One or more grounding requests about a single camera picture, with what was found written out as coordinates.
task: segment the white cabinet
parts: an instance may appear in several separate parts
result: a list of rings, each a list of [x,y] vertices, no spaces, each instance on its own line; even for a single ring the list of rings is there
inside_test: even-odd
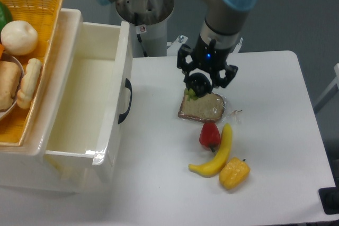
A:
[[[130,41],[126,22],[61,10],[43,100],[23,146],[0,148],[0,185],[80,192],[110,182],[132,100]]]

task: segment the red pepper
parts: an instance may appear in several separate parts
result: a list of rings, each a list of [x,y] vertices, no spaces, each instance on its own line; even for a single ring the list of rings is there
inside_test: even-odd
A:
[[[212,152],[220,145],[221,138],[218,127],[214,123],[205,123],[201,129],[200,144],[211,149]]]

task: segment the black handle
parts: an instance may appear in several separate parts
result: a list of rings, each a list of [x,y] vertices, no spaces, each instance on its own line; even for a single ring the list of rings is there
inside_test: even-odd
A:
[[[126,78],[125,80],[125,88],[128,88],[131,91],[131,95],[129,97],[129,105],[128,105],[126,112],[119,115],[118,124],[121,124],[126,119],[129,113],[129,110],[131,109],[133,92],[132,92],[132,84],[128,78]]]

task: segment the yellow basket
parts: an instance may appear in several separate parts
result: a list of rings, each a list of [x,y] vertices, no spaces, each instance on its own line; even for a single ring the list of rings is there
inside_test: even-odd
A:
[[[31,108],[23,110],[19,107],[0,121],[0,146],[21,146],[30,123],[34,118],[35,106],[39,104],[44,89],[45,69],[55,33],[58,15],[63,0],[0,0],[11,11],[13,20],[29,22],[38,32],[38,46],[34,52],[16,57],[24,69],[31,58],[37,58],[43,63],[39,84],[34,95]]]

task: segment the bun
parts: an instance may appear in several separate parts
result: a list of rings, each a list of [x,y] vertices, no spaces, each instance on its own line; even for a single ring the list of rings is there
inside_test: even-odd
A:
[[[21,87],[17,93],[17,105],[22,109],[31,107],[35,87],[37,86],[38,78],[42,63],[36,59],[31,58],[26,66],[26,74],[21,80]]]
[[[21,71],[17,64],[0,61],[0,110],[12,106],[20,75]]]
[[[203,123],[217,122],[221,119],[224,110],[225,102],[220,95],[211,93],[197,100],[189,100],[189,96],[184,95],[178,117]]]

